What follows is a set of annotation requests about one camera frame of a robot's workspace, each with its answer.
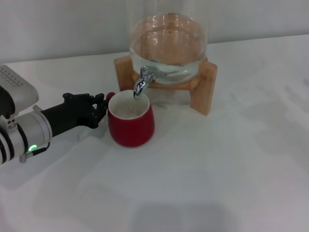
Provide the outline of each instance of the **red mug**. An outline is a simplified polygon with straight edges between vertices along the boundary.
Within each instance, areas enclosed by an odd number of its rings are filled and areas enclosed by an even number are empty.
[[[112,138],[122,146],[137,147],[149,141],[155,131],[155,119],[148,97],[138,100],[133,91],[115,94],[108,104],[108,123]]]

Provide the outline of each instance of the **faucet handle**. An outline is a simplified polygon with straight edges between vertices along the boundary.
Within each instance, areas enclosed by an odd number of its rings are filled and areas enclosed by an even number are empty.
[[[146,78],[148,74],[148,68],[146,66],[142,66],[140,68],[140,76]]]

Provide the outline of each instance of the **water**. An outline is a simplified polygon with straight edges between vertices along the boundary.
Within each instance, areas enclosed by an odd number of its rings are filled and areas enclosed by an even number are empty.
[[[159,14],[137,24],[131,34],[130,53],[135,72],[156,66],[164,85],[187,82],[196,76],[206,57],[207,40],[199,23],[181,14]]]
[[[112,113],[117,117],[124,119],[133,119],[141,116],[145,113],[146,105],[139,100],[133,98],[130,100],[122,100],[117,102],[113,107]]]

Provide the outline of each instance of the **green indicator light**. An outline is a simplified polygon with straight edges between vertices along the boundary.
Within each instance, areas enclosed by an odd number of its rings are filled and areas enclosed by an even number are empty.
[[[30,148],[29,148],[29,151],[33,151],[34,149],[36,149],[38,146],[36,145],[32,145]]]

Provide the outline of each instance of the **metal spigot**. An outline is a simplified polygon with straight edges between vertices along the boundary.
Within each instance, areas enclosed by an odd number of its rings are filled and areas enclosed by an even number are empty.
[[[157,79],[157,76],[155,75],[156,73],[158,73],[157,68],[155,67],[150,67],[150,72],[148,70],[148,67],[146,66],[142,66],[140,68],[140,77],[137,80],[137,82],[135,83],[134,86],[134,98],[135,99],[139,99],[141,98],[143,92],[145,91],[145,89],[150,85],[150,83],[152,83],[153,81],[155,81]]]

